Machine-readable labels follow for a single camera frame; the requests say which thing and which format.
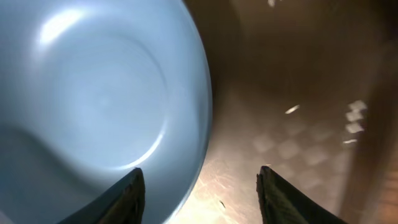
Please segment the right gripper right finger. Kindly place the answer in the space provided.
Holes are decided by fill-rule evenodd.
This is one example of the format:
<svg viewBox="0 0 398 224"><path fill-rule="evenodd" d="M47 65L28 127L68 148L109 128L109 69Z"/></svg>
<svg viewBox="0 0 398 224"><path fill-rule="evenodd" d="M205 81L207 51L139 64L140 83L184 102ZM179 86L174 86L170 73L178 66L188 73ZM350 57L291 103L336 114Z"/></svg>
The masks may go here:
<svg viewBox="0 0 398 224"><path fill-rule="evenodd" d="M256 191L263 224L346 224L268 166L257 175Z"/></svg>

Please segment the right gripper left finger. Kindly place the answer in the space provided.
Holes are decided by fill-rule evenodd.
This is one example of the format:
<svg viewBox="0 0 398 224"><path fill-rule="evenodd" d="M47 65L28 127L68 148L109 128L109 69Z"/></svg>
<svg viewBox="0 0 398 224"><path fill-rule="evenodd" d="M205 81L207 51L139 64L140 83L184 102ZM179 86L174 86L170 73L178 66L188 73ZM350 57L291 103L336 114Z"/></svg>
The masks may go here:
<svg viewBox="0 0 398 224"><path fill-rule="evenodd" d="M60 224L141 224L145 193L143 172L135 168Z"/></svg>

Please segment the dark blue plate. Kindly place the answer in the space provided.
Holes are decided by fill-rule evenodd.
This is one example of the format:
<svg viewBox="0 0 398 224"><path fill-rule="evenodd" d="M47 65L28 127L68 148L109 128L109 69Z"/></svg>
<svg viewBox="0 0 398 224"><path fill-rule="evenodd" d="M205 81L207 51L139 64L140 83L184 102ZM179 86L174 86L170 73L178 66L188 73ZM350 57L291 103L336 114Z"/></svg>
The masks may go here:
<svg viewBox="0 0 398 224"><path fill-rule="evenodd" d="M167 223L205 160L211 80L183 1L1 0L1 214L58 223L133 169Z"/></svg>

